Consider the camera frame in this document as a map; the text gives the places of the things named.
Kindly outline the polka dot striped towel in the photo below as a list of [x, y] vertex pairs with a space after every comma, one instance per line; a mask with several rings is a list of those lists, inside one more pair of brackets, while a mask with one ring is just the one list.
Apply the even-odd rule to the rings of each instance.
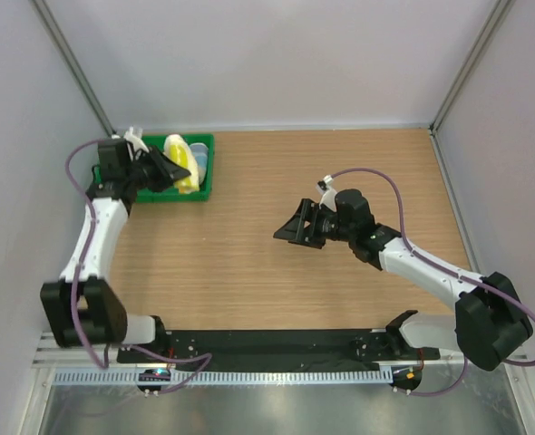
[[198, 166], [199, 184], [201, 185], [206, 178], [209, 160], [209, 147], [202, 142], [190, 144], [191, 153]]

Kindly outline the green yellow patterned towel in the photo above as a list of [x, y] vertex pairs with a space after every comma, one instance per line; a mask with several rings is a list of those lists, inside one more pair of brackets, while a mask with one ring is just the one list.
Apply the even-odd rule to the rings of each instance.
[[187, 179], [176, 181], [173, 187], [180, 194], [198, 192], [198, 166], [188, 143], [179, 134], [171, 134], [164, 141], [163, 152], [171, 161], [188, 169], [191, 173]]

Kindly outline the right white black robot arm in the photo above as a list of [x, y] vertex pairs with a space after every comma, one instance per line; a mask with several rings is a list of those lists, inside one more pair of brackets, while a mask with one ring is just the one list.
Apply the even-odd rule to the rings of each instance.
[[417, 348], [438, 348], [460, 352], [492, 371], [532, 336], [530, 319], [515, 306], [518, 297], [509, 278], [481, 276], [406, 245], [399, 231], [375, 221], [357, 189], [333, 192], [320, 203], [302, 199], [274, 237], [317, 249], [328, 240], [345, 242], [361, 262], [407, 279], [452, 309], [450, 315], [413, 311], [399, 320], [385, 337], [395, 358], [405, 359]]

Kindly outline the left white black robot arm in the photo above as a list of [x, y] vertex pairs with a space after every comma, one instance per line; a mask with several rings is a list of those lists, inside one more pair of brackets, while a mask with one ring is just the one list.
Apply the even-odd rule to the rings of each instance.
[[56, 343], [62, 348], [82, 347], [99, 368], [107, 356], [95, 346], [136, 345], [151, 363], [162, 361], [170, 349], [168, 338], [157, 333], [149, 315], [131, 315], [109, 284], [114, 251], [139, 191], [161, 193], [190, 171], [146, 144], [134, 133], [92, 141], [98, 161], [92, 181], [83, 187], [66, 174], [84, 202], [84, 221], [66, 266], [53, 282], [40, 290], [44, 312]]

